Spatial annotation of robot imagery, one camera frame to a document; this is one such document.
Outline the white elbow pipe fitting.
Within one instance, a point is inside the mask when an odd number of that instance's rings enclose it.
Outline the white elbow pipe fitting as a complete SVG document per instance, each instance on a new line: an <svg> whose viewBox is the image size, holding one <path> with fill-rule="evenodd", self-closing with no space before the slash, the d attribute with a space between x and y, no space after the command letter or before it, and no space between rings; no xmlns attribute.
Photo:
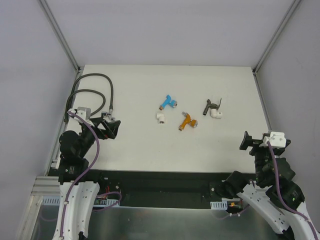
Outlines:
<svg viewBox="0 0 320 240"><path fill-rule="evenodd" d="M166 123L166 117L165 117L165 114L161 111L158 111L156 113L156 119L157 119L157 122L158 124L165 124Z"/></svg>

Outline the orange water faucet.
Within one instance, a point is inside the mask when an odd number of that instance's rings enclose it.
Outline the orange water faucet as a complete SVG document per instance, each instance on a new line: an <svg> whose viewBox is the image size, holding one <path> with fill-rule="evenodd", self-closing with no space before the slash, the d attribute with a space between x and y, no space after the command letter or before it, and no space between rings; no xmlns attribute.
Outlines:
<svg viewBox="0 0 320 240"><path fill-rule="evenodd" d="M192 128L196 128L198 126L198 121L195 119L192 119L187 112L183 111L182 115L184 116L184 120L178 128L180 131L183 131L187 125L190 125Z"/></svg>

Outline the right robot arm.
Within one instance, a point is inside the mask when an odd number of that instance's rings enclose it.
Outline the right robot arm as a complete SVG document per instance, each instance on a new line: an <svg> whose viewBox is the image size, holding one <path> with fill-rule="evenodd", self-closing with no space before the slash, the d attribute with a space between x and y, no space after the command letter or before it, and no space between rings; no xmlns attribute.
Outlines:
<svg viewBox="0 0 320 240"><path fill-rule="evenodd" d="M283 132L270 131L261 139L245 132L239 148L251 148L255 180L235 170L214 187L214 193L221 198L244 200L284 240L318 240L320 233L310 218L306 198L293 181L296 173L281 156L290 144Z"/></svg>

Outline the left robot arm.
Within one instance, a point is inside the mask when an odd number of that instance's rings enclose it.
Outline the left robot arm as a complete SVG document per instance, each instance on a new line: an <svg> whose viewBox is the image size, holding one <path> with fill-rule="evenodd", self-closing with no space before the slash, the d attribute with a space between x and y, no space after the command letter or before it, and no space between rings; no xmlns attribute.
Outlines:
<svg viewBox="0 0 320 240"><path fill-rule="evenodd" d="M85 159L93 144L115 139L120 120L106 121L103 117L84 120L76 116L80 133L67 130L59 137L60 163L58 182L60 191L59 212L53 239L86 240L89 222L97 198L116 195L116 206L122 200L119 191L104 192L106 183L101 176L89 176L94 163Z"/></svg>

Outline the white elbow fitting right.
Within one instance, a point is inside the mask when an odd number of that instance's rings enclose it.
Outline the white elbow fitting right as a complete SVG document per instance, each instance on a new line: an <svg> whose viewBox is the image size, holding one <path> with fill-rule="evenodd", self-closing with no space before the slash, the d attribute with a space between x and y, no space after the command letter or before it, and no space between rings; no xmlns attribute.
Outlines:
<svg viewBox="0 0 320 240"><path fill-rule="evenodd" d="M222 112L218 111L217 109L213 108L210 110L210 116L214 119L221 119L223 114Z"/></svg>

